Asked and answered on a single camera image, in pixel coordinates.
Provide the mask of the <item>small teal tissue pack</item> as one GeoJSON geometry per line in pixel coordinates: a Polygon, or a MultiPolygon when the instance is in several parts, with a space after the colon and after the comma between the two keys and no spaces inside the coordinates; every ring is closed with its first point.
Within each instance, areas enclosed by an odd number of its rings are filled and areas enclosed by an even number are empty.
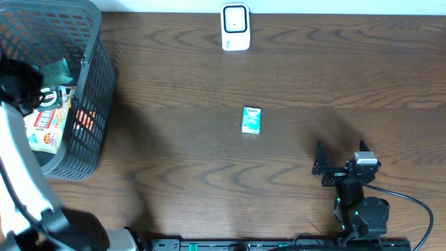
{"type": "Polygon", "coordinates": [[[242,133],[259,134],[261,132],[261,108],[244,107],[241,125],[242,133]]]}

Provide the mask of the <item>yellow wet wipes pack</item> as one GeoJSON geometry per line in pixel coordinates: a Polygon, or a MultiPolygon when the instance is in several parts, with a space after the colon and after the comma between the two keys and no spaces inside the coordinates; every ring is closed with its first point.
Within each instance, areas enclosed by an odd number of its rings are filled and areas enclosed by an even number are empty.
{"type": "Polygon", "coordinates": [[[24,118],[26,137],[32,151],[57,153],[63,130],[71,107],[70,100],[76,86],[59,86],[62,95],[62,108],[39,112],[37,109],[24,118]]]}

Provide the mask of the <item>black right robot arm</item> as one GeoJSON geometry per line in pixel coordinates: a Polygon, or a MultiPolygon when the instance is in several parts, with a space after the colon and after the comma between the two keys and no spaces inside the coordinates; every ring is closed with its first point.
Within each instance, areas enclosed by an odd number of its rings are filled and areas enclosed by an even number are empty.
{"type": "Polygon", "coordinates": [[[316,157],[312,174],[322,178],[323,187],[334,187],[337,198],[334,214],[342,224],[342,245],[349,241],[379,239],[387,233],[390,206],[384,199],[365,197],[363,187],[375,179],[381,166],[375,154],[364,141],[359,150],[343,167],[331,167],[323,144],[316,145],[316,157]]]}

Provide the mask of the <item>dark green round-logo box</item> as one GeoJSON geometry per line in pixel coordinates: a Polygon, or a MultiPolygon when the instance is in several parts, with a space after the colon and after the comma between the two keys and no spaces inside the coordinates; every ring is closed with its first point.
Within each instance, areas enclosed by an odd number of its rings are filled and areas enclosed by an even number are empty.
{"type": "Polygon", "coordinates": [[[50,86],[41,89],[45,95],[43,101],[37,107],[39,112],[62,108],[62,95],[59,86],[50,86]]]}

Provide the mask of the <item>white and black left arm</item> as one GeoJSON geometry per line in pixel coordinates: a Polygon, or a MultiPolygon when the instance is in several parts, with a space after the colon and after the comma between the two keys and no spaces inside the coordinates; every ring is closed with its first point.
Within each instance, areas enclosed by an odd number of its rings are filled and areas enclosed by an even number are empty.
{"type": "Polygon", "coordinates": [[[29,145],[24,117],[44,100],[43,75],[1,54],[2,250],[143,250],[129,229],[106,230],[54,194],[29,145]]]}

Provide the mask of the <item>teal snack wrapper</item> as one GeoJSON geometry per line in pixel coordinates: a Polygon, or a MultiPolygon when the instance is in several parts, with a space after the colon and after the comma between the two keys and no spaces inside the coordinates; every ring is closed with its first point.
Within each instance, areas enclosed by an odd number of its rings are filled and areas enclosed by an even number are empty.
{"type": "Polygon", "coordinates": [[[43,75],[43,86],[66,86],[74,81],[65,58],[42,67],[40,73],[43,75]]]}

